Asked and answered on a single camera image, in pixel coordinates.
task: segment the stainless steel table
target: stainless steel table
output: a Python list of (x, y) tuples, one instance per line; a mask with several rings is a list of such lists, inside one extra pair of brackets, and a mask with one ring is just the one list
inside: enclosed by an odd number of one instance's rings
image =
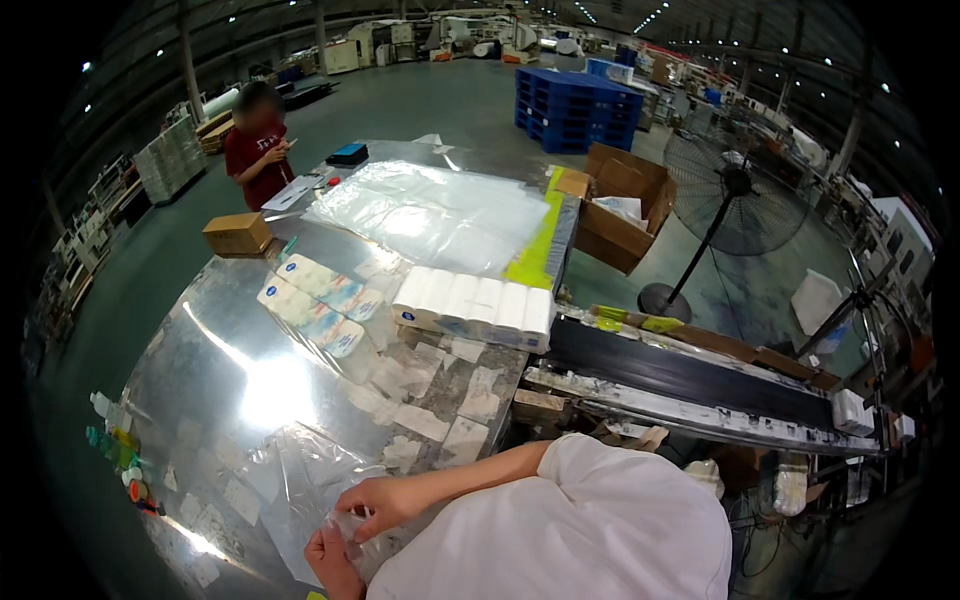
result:
[[(495, 174), (524, 180), (541, 191), (549, 182), (546, 162), (504, 160), (478, 151), (413, 142), (360, 141), (367, 143), (370, 160), (402, 158)], [(338, 170), (331, 177), (349, 173)], [(375, 256), (390, 262), (390, 253), (370, 241), (300, 219), (312, 196), (307, 194), (285, 213), (265, 212), (276, 238), (289, 241), (296, 236), (294, 252), (361, 281), (366, 278), (355, 272), (358, 265), (370, 264)], [(578, 210), (579, 200), (565, 196), (547, 265), (556, 286), (572, 247)], [(421, 443), (409, 467), (411, 473), (436, 468), (450, 458), (442, 442), (362, 410), (370, 409), (346, 392), (353, 388), (311, 361), (280, 330), (255, 298), (271, 264), (261, 259), (211, 258), (164, 318), (121, 398), (134, 416), (134, 430), (142, 441), (144, 479), (167, 512), (165, 517), (144, 516), (144, 525), (157, 552), (194, 597), (301, 600), (312, 589), (293, 579), (262, 522), (250, 526), (224, 498), (228, 485), (235, 485), (232, 479), (249, 483), (234, 474), (237, 463), (255, 459), (249, 449), (281, 425), (298, 420), (374, 461), (382, 460), (384, 448), (395, 436), (406, 436)], [(397, 264), (400, 270), (409, 268), (402, 261)], [(418, 344), (437, 348), (450, 342), (439, 334), (407, 327), (400, 329), (399, 338), (400, 344), (386, 351), (398, 360)], [(502, 435), (528, 355), (487, 345), (475, 364), (450, 356), (425, 392), (405, 401), (452, 423), (474, 371), (480, 367), (499, 370), (491, 387), (498, 400), (496, 416), (488, 422), (490, 431), (479, 452), (480, 457), (489, 455)], [(184, 505), (188, 493), (196, 499), (194, 510), (190, 503)], [(204, 537), (191, 531), (196, 529), (198, 507), (207, 511)]]

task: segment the fan base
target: fan base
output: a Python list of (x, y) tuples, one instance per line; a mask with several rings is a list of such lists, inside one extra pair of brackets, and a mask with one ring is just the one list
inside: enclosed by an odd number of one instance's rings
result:
[(672, 303), (667, 304), (666, 300), (670, 298), (671, 294), (673, 294), (673, 288), (669, 285), (650, 283), (640, 290), (639, 296), (636, 297), (636, 305), (648, 315), (673, 317), (684, 323), (690, 323), (690, 319), (693, 318), (690, 304), (687, 303), (683, 294), (678, 294)]

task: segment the conveyor belt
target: conveyor belt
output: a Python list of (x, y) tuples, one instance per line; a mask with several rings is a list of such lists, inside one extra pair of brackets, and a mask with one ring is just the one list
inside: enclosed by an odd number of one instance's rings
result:
[(554, 321), (544, 358), (553, 367), (701, 406), (833, 429), (823, 398), (570, 320)]

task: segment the red t-shirt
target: red t-shirt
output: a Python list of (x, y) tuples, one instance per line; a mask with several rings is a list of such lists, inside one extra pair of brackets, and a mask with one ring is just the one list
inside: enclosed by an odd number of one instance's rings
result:
[[(262, 135), (252, 136), (234, 128), (224, 142), (224, 155), (227, 159), (227, 175), (240, 175), (253, 166), (267, 151), (280, 142), (287, 133), (287, 126), (278, 125), (266, 130)], [(270, 200), (276, 192), (294, 180), (294, 172), (286, 160), (274, 162), (263, 167), (256, 177), (243, 186), (243, 198), (250, 210), (257, 211)]]

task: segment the ceiling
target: ceiling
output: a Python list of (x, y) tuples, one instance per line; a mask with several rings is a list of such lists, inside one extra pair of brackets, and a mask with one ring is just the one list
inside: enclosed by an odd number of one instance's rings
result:
[[(407, 0), (410, 14), (420, 13), (418, 6), (435, 10), (475, 4), (471, 0)], [(582, 25), (592, 25), (581, 11), (583, 7), (596, 19), (597, 27), (625, 34), (655, 15), (638, 36), (714, 68), (724, 57), (726, 71), (737, 79), (743, 77), (749, 61), (753, 70), (749, 95), (773, 106), (792, 73), (790, 81), (801, 84), (791, 89), (787, 113), (798, 127), (834, 152), (842, 144), (855, 98), (865, 94), (867, 121), (852, 163), (854, 172), (878, 195), (907, 191), (927, 207), (934, 221), (947, 210), (903, 90), (879, 54), (875, 53), (869, 72), (864, 73), (869, 40), (841, 3), (668, 0), (668, 7), (663, 4), (653, 0), (587, 0), (579, 4), (531, 0), (533, 7), (545, 6)], [(356, 20), (389, 14), (393, 6), (393, 0), (326, 0), (325, 13), (328, 26), (339, 22), (346, 28)], [(804, 14), (799, 48), (794, 43), (798, 10)], [(315, 13), (310, 0), (293, 4), (289, 0), (134, 0), (116, 20), (98, 55), (89, 58), (91, 68), (67, 101), (52, 140), (49, 171), (54, 181), (69, 175), (71, 165), (77, 168), (77, 153), (91, 140), (107, 138), (122, 128), (127, 113), (143, 109), (160, 91), (185, 96), (177, 28), (181, 11), (185, 11), (198, 65), (210, 64), (264, 38), (309, 32)], [(758, 13), (762, 17), (753, 44)], [(789, 54), (781, 51), (783, 47)], [(824, 62), (827, 58), (831, 65)], [(887, 84), (889, 93), (881, 84)], [(84, 111), (87, 105), (91, 105), (90, 111)]]

